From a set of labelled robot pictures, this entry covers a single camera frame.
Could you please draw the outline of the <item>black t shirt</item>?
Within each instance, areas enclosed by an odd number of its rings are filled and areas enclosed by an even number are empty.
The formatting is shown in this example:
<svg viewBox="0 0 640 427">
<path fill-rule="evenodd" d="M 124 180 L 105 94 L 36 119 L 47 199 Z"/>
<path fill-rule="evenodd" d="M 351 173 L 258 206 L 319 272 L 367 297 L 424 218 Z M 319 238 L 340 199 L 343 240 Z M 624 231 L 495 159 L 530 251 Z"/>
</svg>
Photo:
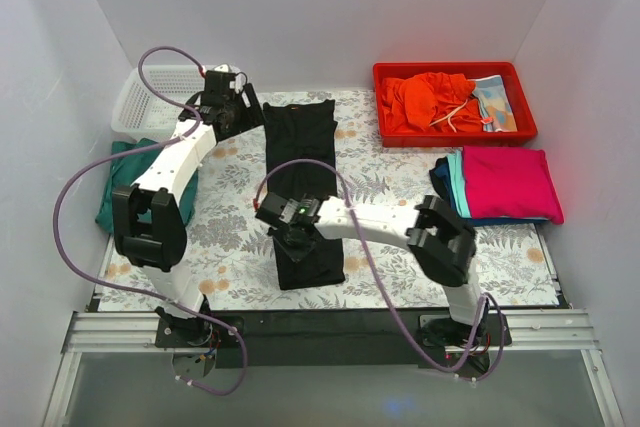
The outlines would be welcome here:
<svg viewBox="0 0 640 427">
<path fill-rule="evenodd" d="M 315 197 L 338 194 L 334 173 L 324 166 L 311 164 L 311 159 L 326 166 L 336 165 L 334 119 L 335 101 L 319 103 L 263 106 L 266 137 L 266 169 L 295 160 L 295 165 L 273 174 L 267 181 L 269 192 L 287 200 L 301 200 L 305 194 Z M 279 287 L 296 290 L 336 285 L 345 281 L 343 242 L 322 240 L 299 262 L 274 246 Z"/>
</svg>

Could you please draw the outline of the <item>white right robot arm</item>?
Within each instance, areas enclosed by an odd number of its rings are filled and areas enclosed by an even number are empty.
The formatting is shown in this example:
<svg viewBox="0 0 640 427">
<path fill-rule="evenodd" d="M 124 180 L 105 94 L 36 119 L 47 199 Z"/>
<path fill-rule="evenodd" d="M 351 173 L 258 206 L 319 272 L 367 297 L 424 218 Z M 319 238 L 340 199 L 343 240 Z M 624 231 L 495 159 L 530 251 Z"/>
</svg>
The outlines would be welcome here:
<svg viewBox="0 0 640 427">
<path fill-rule="evenodd" d="M 348 206 L 334 196 L 295 200 L 269 193 L 257 204 L 256 218 L 269 226 L 276 252 L 305 268 L 336 262 L 344 239 L 363 237 L 409 252 L 424 275 L 444 289 L 460 342 L 475 344 L 489 331 L 474 265 L 476 231 L 438 197 L 427 195 L 415 207 Z"/>
</svg>

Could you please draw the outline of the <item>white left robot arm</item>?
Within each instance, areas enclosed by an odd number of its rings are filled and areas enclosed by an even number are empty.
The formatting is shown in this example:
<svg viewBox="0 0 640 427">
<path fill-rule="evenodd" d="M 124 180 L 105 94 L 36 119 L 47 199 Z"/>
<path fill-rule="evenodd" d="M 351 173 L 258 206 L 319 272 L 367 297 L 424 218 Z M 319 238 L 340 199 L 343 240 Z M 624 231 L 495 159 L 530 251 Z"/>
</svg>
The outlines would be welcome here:
<svg viewBox="0 0 640 427">
<path fill-rule="evenodd" d="M 131 184 L 113 190 L 112 213 L 117 252 L 140 268 L 166 299 L 164 312 L 182 318 L 180 337 L 200 347 L 211 339 L 213 324 L 198 313 L 204 295 L 181 264 L 188 238 L 179 204 L 217 144 L 263 125 L 264 115 L 246 74 L 226 64 L 204 73 L 203 90 L 187 104 L 192 108 L 181 110 L 170 137 L 173 143 Z"/>
</svg>

